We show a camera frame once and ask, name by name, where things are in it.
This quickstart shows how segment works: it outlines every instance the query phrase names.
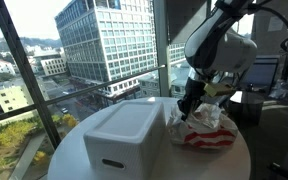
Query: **red and white bag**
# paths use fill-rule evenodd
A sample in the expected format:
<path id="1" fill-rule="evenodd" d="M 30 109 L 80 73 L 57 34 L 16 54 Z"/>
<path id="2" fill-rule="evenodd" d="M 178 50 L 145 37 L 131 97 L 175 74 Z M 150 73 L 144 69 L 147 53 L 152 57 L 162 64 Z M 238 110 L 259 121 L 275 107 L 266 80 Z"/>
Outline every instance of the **red and white bag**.
<path id="1" fill-rule="evenodd" d="M 236 139 L 237 126 L 216 105 L 201 104 L 194 113 L 189 114 L 185 122 L 181 116 L 178 107 L 173 107 L 167 125 L 172 143 L 220 149 L 230 146 Z"/>

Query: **red stripe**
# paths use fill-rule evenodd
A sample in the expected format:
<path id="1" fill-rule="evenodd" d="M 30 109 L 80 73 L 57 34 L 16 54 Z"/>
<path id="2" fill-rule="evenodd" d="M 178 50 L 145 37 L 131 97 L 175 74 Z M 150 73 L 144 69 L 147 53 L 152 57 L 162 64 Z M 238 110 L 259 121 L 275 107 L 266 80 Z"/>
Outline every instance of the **red stripe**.
<path id="1" fill-rule="evenodd" d="M 199 136 L 201 138 L 216 138 L 217 136 L 232 136 L 232 137 L 235 137 L 234 134 L 232 134 L 230 131 L 227 131 L 227 130 L 218 130 L 217 132 L 206 133 L 206 134 L 199 134 L 199 133 L 193 132 L 193 133 L 185 136 L 184 142 L 188 142 L 188 141 L 194 139 L 197 136 Z"/>
<path id="2" fill-rule="evenodd" d="M 198 141 L 198 142 L 194 143 L 194 146 L 197 146 L 197 147 L 200 147 L 200 146 L 229 146 L 232 143 L 233 143 L 232 141 L 219 141 L 216 143 Z"/>

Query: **sky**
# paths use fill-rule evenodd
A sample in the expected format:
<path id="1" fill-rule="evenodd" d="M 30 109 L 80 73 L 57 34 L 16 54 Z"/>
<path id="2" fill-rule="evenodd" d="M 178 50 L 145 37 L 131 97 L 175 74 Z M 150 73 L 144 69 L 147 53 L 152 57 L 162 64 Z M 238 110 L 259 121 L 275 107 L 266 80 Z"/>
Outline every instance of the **sky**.
<path id="1" fill-rule="evenodd" d="M 5 0 L 20 37 L 59 39 L 54 17 L 71 0 Z M 240 34 L 250 33 L 252 16 L 240 21 Z"/>

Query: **car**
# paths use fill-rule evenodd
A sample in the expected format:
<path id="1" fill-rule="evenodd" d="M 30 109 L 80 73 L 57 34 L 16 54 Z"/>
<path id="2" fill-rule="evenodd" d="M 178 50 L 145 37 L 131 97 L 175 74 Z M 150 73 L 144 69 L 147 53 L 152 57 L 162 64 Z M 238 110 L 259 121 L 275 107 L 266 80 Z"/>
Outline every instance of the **car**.
<path id="1" fill-rule="evenodd" d="M 63 114 L 67 114 L 67 113 L 68 113 L 68 110 L 67 110 L 66 108 L 62 108 L 62 109 L 61 109 L 61 112 L 62 112 Z"/>

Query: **white container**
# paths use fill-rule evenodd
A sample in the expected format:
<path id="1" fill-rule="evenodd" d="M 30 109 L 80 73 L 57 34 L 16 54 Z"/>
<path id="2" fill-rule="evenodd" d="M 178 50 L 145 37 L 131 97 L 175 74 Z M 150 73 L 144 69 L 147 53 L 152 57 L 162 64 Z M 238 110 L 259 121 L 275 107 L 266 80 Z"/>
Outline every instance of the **white container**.
<path id="1" fill-rule="evenodd" d="M 148 179 L 164 130 L 162 103 L 120 103 L 84 134 L 97 179 Z"/>

